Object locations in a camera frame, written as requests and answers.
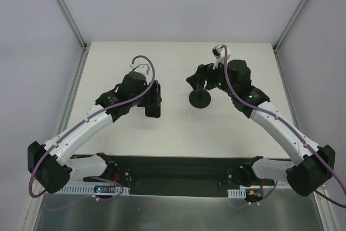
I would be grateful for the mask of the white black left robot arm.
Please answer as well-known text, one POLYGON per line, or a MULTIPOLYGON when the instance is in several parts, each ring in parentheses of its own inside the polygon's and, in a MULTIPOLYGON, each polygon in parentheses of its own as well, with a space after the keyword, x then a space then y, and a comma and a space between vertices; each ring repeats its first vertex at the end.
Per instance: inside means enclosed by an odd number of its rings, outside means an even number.
POLYGON ((159 118, 161 102, 158 80, 147 82, 140 72, 129 72, 120 84, 101 94, 72 127, 43 144, 35 141, 28 146, 29 183, 37 180, 46 192, 53 194, 69 181, 86 177, 97 176, 103 182, 114 180, 116 164, 105 153, 78 159, 72 159, 72 155, 133 107, 144 108, 147 117, 159 118))

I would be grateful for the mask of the black round-base phone stand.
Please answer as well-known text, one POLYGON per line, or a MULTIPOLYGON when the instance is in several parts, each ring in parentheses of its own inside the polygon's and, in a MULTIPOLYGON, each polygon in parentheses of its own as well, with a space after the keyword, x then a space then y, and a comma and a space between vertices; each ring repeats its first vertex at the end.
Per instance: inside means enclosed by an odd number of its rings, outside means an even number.
POLYGON ((205 82, 199 81, 189 94, 190 104, 197 109, 204 109, 211 103, 211 96, 204 88, 205 82))

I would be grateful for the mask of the black smartphone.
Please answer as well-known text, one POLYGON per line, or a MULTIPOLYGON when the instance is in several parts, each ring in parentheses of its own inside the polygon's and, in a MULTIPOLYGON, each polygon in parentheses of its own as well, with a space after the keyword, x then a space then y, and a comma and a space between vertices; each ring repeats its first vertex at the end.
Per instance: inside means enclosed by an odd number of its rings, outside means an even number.
POLYGON ((145 106, 145 116, 151 118, 160 118, 161 105, 147 105, 145 106))

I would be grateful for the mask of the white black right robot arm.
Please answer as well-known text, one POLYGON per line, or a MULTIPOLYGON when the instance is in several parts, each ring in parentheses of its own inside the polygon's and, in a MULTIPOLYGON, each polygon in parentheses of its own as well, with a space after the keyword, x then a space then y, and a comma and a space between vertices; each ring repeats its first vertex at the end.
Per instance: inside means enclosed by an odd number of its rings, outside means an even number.
POLYGON ((270 98, 251 83, 251 70, 243 60, 232 60, 224 68, 201 64, 186 81, 193 89, 189 96, 195 108, 211 102, 209 90, 218 88, 230 96, 235 108, 261 126, 288 154, 289 161, 255 156, 232 171, 232 179, 250 187, 261 179, 285 182, 299 195, 308 196, 332 178, 335 151, 321 147, 288 123, 270 98))

